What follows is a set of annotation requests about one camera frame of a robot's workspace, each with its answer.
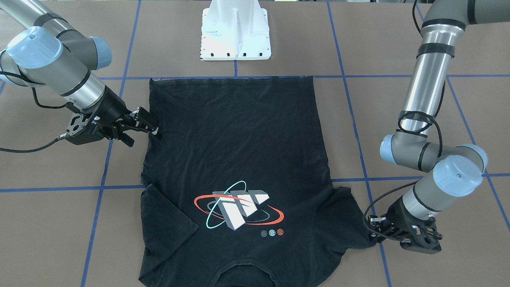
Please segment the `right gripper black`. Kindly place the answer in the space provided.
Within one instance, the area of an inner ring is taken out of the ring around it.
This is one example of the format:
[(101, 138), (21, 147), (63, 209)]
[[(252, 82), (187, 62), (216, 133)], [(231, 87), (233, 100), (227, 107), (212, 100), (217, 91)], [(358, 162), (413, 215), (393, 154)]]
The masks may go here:
[(124, 101), (109, 87), (104, 88), (101, 97), (86, 109), (86, 113), (91, 114), (93, 118), (99, 117), (97, 123), (106, 129), (108, 136), (116, 138), (128, 147), (133, 147), (135, 140), (124, 133), (122, 125), (134, 123), (132, 127), (134, 131), (152, 134), (157, 140), (162, 138), (158, 128), (160, 121), (156, 115), (143, 107), (138, 107), (131, 113)]

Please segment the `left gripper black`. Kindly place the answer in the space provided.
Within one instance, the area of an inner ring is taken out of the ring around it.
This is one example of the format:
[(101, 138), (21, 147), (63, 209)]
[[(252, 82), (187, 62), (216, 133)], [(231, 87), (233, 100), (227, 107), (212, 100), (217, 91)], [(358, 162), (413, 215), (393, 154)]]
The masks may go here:
[(426, 215), (426, 219), (415, 217), (404, 204), (404, 198), (401, 196), (395, 203), (390, 205), (385, 216), (378, 217), (376, 215), (370, 215), (368, 217), (369, 224), (385, 224), (388, 220), (388, 228), (383, 228), (383, 231), (390, 231), (389, 233), (381, 233), (377, 231), (370, 232), (370, 240), (372, 242), (382, 242), (388, 239), (390, 236), (396, 237), (399, 240), (403, 240), (410, 232), (410, 226), (412, 224), (425, 224), (435, 223)]

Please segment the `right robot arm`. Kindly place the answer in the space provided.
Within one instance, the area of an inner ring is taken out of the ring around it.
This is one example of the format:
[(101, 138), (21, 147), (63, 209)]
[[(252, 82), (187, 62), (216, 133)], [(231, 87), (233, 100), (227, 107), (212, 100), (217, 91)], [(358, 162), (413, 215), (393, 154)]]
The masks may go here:
[(133, 130), (157, 139), (158, 118), (142, 107), (127, 109), (94, 70), (110, 65), (112, 52), (100, 37), (86, 37), (38, 0), (2, 0), (2, 11), (24, 26), (1, 52), (1, 80), (18, 86), (47, 86), (73, 112), (66, 132), (53, 142), (74, 145), (104, 138), (132, 147)]

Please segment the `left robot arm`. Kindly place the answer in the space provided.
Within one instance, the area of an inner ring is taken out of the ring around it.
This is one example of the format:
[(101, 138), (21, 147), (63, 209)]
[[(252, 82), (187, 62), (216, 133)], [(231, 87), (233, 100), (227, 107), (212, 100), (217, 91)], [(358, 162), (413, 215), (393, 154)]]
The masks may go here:
[(455, 46), (469, 25), (509, 22), (508, 0), (435, 0), (417, 31), (422, 42), (397, 120), (380, 145), (381, 158), (422, 171), (385, 215), (371, 216), (378, 240), (431, 246), (441, 239), (435, 217), (482, 182), (488, 156), (477, 145), (446, 147), (437, 123)]

